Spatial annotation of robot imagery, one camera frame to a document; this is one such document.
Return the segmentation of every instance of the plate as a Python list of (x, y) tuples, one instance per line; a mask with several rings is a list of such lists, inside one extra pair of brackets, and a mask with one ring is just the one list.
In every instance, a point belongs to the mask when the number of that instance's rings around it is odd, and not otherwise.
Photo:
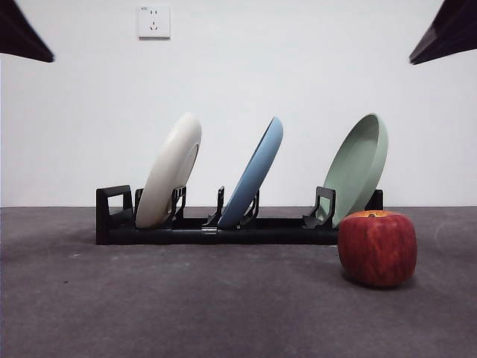
[(240, 222), (240, 219), (247, 211), (256, 192), (259, 191), (263, 180), (267, 176), (277, 155), (282, 138), (282, 123), (277, 117), (273, 117), (241, 175), (224, 214), (218, 221), (220, 229), (234, 227)]
[[(373, 196), (388, 155), (388, 132), (376, 114), (368, 114), (349, 132), (333, 160), (324, 187), (336, 190), (333, 227), (363, 210)], [(323, 201), (319, 216), (329, 211)]]
[(172, 190), (187, 184), (201, 136), (200, 122), (192, 113), (185, 113), (169, 132), (142, 192), (136, 227), (156, 227), (168, 218)]

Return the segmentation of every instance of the apple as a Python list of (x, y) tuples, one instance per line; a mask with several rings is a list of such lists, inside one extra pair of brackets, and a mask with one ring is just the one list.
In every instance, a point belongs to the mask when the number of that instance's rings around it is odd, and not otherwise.
[(340, 223), (338, 253), (355, 280), (370, 286), (397, 286), (416, 268), (414, 226), (407, 216), (391, 211), (351, 214)]

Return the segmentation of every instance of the outlet plate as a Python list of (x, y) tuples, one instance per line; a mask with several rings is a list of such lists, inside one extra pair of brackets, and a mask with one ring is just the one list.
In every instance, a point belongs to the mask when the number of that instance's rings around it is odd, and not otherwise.
[(171, 7), (166, 5), (138, 8), (137, 34), (140, 40), (171, 38)]

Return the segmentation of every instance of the black dish rack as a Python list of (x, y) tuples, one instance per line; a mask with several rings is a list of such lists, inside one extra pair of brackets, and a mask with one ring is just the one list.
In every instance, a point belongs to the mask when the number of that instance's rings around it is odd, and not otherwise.
[[(135, 226), (136, 209), (143, 189), (136, 190), (135, 205), (129, 185), (112, 186), (96, 190), (96, 244), (97, 245), (171, 245), (171, 244), (295, 244), (336, 245), (338, 229), (332, 227), (335, 214), (336, 192), (318, 186), (315, 206), (310, 214), (301, 218), (259, 218), (259, 192), (252, 206), (233, 228), (217, 228), (224, 207), (224, 187), (218, 190), (217, 207), (206, 218), (184, 217), (185, 186), (171, 194), (171, 213), (158, 227), (139, 229)], [(122, 210), (110, 212), (108, 198), (122, 195)], [(329, 212), (323, 219), (316, 213), (320, 200), (329, 200)], [(382, 210), (382, 190), (375, 190), (366, 210)]]

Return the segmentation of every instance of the black object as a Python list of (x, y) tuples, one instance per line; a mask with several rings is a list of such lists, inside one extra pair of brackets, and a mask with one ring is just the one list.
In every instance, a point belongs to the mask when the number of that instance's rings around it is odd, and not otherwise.
[[(218, 190), (217, 208), (207, 218), (186, 218), (186, 187), (181, 186), (171, 194), (171, 213), (159, 227), (138, 229), (135, 227), (137, 207), (142, 189), (136, 190), (133, 210), (130, 187), (114, 186), (96, 190), (96, 244), (315, 244), (335, 245), (338, 230), (332, 227), (335, 214), (336, 192), (317, 187), (315, 206), (302, 218), (259, 218), (259, 192), (251, 208), (240, 223), (231, 229), (217, 228), (224, 206), (224, 187)], [(108, 198), (123, 196), (122, 210), (110, 213)], [(317, 218), (320, 200), (329, 200), (329, 212)], [(382, 209), (382, 190), (376, 190), (366, 208)]]
[(477, 48), (477, 1), (445, 0), (409, 56), (414, 65)]
[(43, 62), (54, 61), (54, 55), (14, 0), (0, 0), (0, 52)]

